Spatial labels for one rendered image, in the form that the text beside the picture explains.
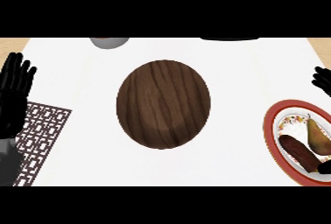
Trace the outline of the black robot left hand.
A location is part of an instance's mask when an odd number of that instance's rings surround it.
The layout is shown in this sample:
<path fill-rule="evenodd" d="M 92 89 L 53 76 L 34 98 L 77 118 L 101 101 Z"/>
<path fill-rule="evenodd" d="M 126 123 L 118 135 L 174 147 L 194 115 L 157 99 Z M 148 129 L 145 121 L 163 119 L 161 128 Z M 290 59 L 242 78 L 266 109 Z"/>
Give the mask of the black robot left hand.
<path fill-rule="evenodd" d="M 10 52 L 0 70 L 0 139 L 13 138 L 24 128 L 36 73 L 24 54 Z"/>

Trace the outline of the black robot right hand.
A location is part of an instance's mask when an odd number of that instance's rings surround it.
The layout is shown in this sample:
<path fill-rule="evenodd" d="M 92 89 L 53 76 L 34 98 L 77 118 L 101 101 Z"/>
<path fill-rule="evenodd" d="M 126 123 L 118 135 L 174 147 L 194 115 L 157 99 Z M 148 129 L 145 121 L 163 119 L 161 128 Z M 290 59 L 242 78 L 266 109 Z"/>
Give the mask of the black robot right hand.
<path fill-rule="evenodd" d="M 313 78 L 313 85 L 319 87 L 331 97 L 331 70 L 318 66 L 315 68 Z"/>

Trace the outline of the brown-green pear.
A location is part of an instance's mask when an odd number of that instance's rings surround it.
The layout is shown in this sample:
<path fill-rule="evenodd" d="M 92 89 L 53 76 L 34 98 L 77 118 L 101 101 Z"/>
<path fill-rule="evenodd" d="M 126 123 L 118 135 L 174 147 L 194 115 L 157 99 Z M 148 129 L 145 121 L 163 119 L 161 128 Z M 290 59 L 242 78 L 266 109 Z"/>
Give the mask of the brown-green pear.
<path fill-rule="evenodd" d="M 331 155 L 331 140 L 322 133 L 316 125 L 316 121 L 312 118 L 307 118 L 306 128 L 307 128 L 307 144 L 310 150 L 315 152 L 315 154 L 321 156 Z"/>

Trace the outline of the red-rimmed floral plate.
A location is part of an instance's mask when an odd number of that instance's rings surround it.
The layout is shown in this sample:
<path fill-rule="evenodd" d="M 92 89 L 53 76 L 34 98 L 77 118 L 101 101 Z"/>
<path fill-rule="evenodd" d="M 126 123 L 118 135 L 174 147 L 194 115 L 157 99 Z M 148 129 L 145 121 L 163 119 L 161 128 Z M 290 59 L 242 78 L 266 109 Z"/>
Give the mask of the red-rimmed floral plate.
<path fill-rule="evenodd" d="M 331 186 L 331 180 L 322 181 L 315 180 L 313 178 L 307 177 L 291 165 L 287 161 L 285 156 L 278 148 L 278 137 L 276 137 L 276 124 L 278 121 L 276 116 L 282 111 L 287 109 L 300 108 L 307 109 L 309 111 L 315 112 L 328 123 L 331 123 L 331 115 L 312 103 L 299 100 L 284 100 L 279 101 L 266 111 L 265 118 L 263 118 L 263 139 L 269 149 L 269 152 L 273 157 L 273 161 L 276 162 L 278 166 L 284 170 L 288 177 L 296 181 L 297 184 L 302 186 Z"/>

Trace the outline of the brown wooden oval bowl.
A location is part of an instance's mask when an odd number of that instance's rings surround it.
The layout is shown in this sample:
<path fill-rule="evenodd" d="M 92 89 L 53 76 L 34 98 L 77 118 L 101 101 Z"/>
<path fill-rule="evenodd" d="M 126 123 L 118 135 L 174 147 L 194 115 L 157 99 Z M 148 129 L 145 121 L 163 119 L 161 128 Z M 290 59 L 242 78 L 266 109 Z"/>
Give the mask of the brown wooden oval bowl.
<path fill-rule="evenodd" d="M 117 96 L 118 123 L 133 141 L 173 149 L 200 134 L 211 110 L 205 81 L 174 60 L 155 60 L 133 70 Z"/>

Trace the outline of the brown lattice-pattern placemat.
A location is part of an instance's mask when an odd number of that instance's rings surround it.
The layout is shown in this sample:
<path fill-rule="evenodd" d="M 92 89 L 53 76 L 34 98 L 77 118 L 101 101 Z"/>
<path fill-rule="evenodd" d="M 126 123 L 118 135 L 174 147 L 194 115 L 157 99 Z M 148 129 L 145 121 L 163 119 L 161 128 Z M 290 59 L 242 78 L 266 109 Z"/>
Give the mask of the brown lattice-pattern placemat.
<path fill-rule="evenodd" d="M 70 115 L 67 108 L 31 101 L 27 103 L 25 126 L 15 137 L 15 146 L 24 159 L 13 186 L 33 185 Z"/>

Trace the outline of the dark red sweet potato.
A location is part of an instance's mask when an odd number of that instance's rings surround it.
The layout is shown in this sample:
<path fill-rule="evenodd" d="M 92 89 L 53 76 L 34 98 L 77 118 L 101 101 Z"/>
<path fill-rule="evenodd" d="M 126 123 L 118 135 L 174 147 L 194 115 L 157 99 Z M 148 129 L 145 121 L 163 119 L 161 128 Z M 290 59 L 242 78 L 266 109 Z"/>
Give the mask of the dark red sweet potato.
<path fill-rule="evenodd" d="M 294 157 L 307 172 L 316 172 L 321 161 L 304 144 L 288 135 L 278 137 L 279 144 L 287 153 Z"/>

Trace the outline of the black flat object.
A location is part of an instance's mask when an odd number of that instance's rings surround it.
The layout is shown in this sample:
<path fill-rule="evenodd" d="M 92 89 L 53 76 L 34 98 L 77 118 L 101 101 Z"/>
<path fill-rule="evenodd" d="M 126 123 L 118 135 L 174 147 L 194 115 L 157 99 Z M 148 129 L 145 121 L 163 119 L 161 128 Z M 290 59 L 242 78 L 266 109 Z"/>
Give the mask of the black flat object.
<path fill-rule="evenodd" d="M 201 39 L 211 41 L 245 41 L 245 40 L 256 40 L 259 38 L 201 38 Z"/>

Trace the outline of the grey round cup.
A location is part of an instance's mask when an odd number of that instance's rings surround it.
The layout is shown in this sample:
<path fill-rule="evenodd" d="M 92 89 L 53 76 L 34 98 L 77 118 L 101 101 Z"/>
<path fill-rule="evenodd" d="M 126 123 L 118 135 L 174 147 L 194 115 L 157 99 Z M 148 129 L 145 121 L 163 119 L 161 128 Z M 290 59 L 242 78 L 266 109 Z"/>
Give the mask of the grey round cup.
<path fill-rule="evenodd" d="M 127 43 L 129 38 L 92 38 L 90 41 L 101 49 L 115 49 Z"/>

